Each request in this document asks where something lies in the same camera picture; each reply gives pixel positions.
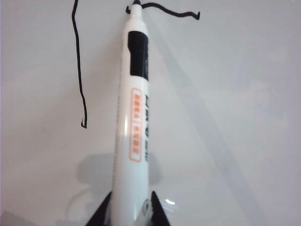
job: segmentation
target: white marker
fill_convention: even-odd
[[[149,39],[142,17],[142,9],[147,7],[157,7],[177,17],[199,19],[200,16],[192,12],[175,13],[157,3],[141,5],[139,0],[133,2],[131,10],[127,8],[130,19],[123,32],[113,189],[87,226],[147,226],[150,223],[170,226],[156,193],[152,192],[148,200]]]

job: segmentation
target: white surface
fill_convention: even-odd
[[[202,13],[144,11],[150,188],[171,225],[300,225],[300,1],[160,3]],[[82,226],[110,191],[127,4],[79,1],[85,130],[73,1],[1,2],[1,225]]]

